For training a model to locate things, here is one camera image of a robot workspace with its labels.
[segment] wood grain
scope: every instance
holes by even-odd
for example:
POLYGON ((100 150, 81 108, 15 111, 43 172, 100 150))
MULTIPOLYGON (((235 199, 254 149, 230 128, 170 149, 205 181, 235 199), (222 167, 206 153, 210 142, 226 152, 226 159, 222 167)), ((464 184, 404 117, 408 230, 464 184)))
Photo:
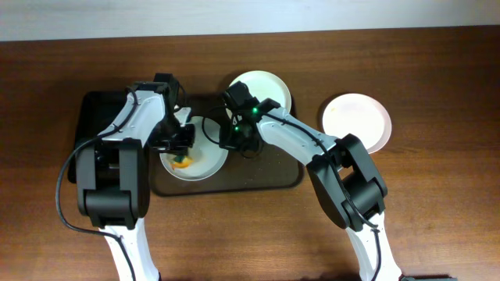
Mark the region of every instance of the wood grain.
MULTIPOLYGON (((115 280, 100 237, 64 228, 55 178, 82 97, 171 72, 191 93, 223 90, 244 71, 281 77, 297 115, 359 92, 389 111, 373 155, 389 187, 386 223, 409 275, 500 276, 500 27, 147 37, 0 44, 0 280, 115 280)), ((75 186, 62 207, 71 222, 75 186)), ((345 231, 309 180, 292 190, 152 197, 146 227, 165 279, 301 279, 356 274, 345 231)))

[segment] white bowl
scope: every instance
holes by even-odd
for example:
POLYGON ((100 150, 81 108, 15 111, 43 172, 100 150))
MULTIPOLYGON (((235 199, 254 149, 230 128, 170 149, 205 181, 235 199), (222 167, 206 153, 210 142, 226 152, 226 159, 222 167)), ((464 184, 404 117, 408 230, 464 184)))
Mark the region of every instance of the white bowl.
MULTIPOLYGON (((264 101, 266 98, 272 98, 290 112, 290 91, 287 85, 278 76, 267 71, 253 70, 236 77, 236 79, 231 82, 230 86, 238 81, 245 83, 250 94, 259 99, 259 101, 264 101)), ((229 109, 227 110, 227 114, 231 117, 229 109)))
MULTIPOLYGON (((212 143, 205 137, 202 131, 201 116, 194 116, 189 123, 195 125, 195 142, 193 148, 189 148, 189 157, 193 159, 193 163, 187 168, 173 168, 171 159, 175 155, 161 153, 159 155, 163 167, 172 175, 181 180, 196 181, 203 180, 217 173, 226 161, 228 151, 219 148, 218 145, 212 143)), ((215 121, 205 119, 205 131, 211 139, 219 141, 220 126, 215 121)))

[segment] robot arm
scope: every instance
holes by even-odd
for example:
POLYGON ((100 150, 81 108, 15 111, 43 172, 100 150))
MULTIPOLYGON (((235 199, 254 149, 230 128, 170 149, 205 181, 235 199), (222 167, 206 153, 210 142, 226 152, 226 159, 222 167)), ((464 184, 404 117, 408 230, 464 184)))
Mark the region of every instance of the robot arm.
POLYGON ((168 75, 160 78, 157 74, 155 82, 135 83, 131 90, 137 104, 133 94, 128 94, 118 116, 99 134, 106 137, 76 157, 78 208, 99 231, 121 238, 124 250, 112 237, 105 237, 120 280, 133 279, 123 251, 135 280, 161 280, 149 254, 143 219, 149 206, 144 146, 148 144, 160 153, 186 155, 194 142, 195 128, 185 125, 191 109, 173 111, 177 82, 168 75), (109 135, 124 122, 122 130, 109 135))
MULTIPOLYGON (((314 134, 316 138, 318 138, 325 148, 328 151, 335 151, 334 147, 336 146, 336 137, 327 136, 324 133, 318 132, 304 123, 301 123, 293 116, 288 114, 285 108, 275 108, 268 112, 272 116, 276 116, 280 119, 285 119, 288 122, 295 123, 302 128, 308 130, 310 133, 314 134)), ((316 143, 304 132, 299 129, 294 128, 293 126, 289 126, 284 123, 280 123, 275 119, 270 118, 269 116, 263 116, 262 120, 257 123, 257 128, 262 139, 267 144, 276 145, 277 147, 283 149, 288 154, 299 160, 303 165, 308 167, 308 172, 311 177, 316 177, 312 179, 313 185, 316 190, 316 194, 320 199, 320 203, 323 207, 323 210, 329 215, 329 217, 340 227, 346 228, 351 240, 352 246, 354 247, 356 256, 359 261, 359 274, 363 281, 371 280, 376 269, 378 263, 380 262, 380 271, 378 272, 376 280, 387 280, 387 281, 396 281, 399 280, 402 272, 401 269, 396 265, 391 249, 389 247, 388 239, 385 233, 384 227, 384 213, 380 214, 375 212, 371 218, 369 219, 373 224, 378 225, 378 230, 380 231, 378 238, 380 240, 380 254, 381 261, 378 261, 377 257, 377 242, 376 238, 371 231, 371 228, 363 224, 361 229, 358 228, 354 230, 352 227, 352 223, 350 222, 351 217, 354 219, 354 215, 350 215, 344 208, 348 207, 346 204, 342 204, 342 200, 338 200, 338 207, 336 207, 332 196, 337 198, 343 198, 345 200, 345 196, 342 192, 339 191, 338 185, 323 185, 323 183, 328 183, 331 181, 330 178, 333 177, 334 171, 331 171, 324 162, 318 161, 316 164, 314 163, 314 157, 319 155, 323 155, 322 150, 316 145, 316 143)), ((353 143, 359 143, 359 140, 355 139, 353 136, 350 137, 353 143)), ((353 163, 358 165, 372 165, 373 163, 353 163)), ((362 192, 362 196, 365 196, 370 189, 373 189, 373 192, 378 192, 378 195, 374 195, 375 201, 377 199, 382 198, 382 193, 380 192, 380 188, 377 187, 376 183, 373 184, 373 188, 370 188, 369 182, 373 179, 369 179, 366 183, 366 187, 362 187, 360 184, 359 187, 362 189, 359 192, 362 192)))
POLYGON ((392 257, 384 227, 383 198, 387 195, 387 188, 360 140, 352 135, 338 139, 318 132, 288 114, 275 101, 267 99, 258 103, 244 84, 235 84, 223 96, 231 111, 240 114, 240 119, 251 120, 241 124, 254 123, 253 130, 258 130, 264 142, 283 149, 306 166, 322 209, 332 222, 347 230, 359 260, 362 280, 372 280, 378 266, 380 270, 373 280, 399 280, 402 272, 392 257), (332 169, 326 160, 323 149, 327 150, 326 157, 336 169, 332 169), (338 170, 351 166, 353 173, 341 180, 338 170), (377 236, 347 203, 341 187, 347 190, 363 217, 378 225, 377 236))

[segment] orange food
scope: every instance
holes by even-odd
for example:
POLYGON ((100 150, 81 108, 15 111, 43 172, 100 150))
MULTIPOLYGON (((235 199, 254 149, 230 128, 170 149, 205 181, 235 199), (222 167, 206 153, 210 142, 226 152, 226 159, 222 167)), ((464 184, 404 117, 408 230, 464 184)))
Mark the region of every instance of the orange food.
POLYGON ((178 168, 178 169, 183 169, 189 167, 193 163, 193 159, 188 156, 184 156, 181 162, 176 162, 173 161, 170 163, 170 166, 172 169, 178 168))

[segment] brown tray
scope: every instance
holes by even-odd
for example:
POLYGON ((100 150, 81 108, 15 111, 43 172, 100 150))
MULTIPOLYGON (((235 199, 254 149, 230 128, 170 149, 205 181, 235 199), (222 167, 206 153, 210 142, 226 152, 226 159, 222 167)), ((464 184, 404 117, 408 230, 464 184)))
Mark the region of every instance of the brown tray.
MULTIPOLYGON (((217 96, 199 95, 191 97, 189 106, 192 107, 193 116, 203 116, 213 106, 222 104, 217 96)), ((207 117, 223 122, 225 114, 221 110, 207 117)), ((199 181, 179 180, 166 171, 158 154, 149 154, 149 186, 159 196, 288 188, 297 186, 303 177, 300 162, 267 144, 262 153, 251 159, 230 151, 223 167, 216 174, 199 181)))

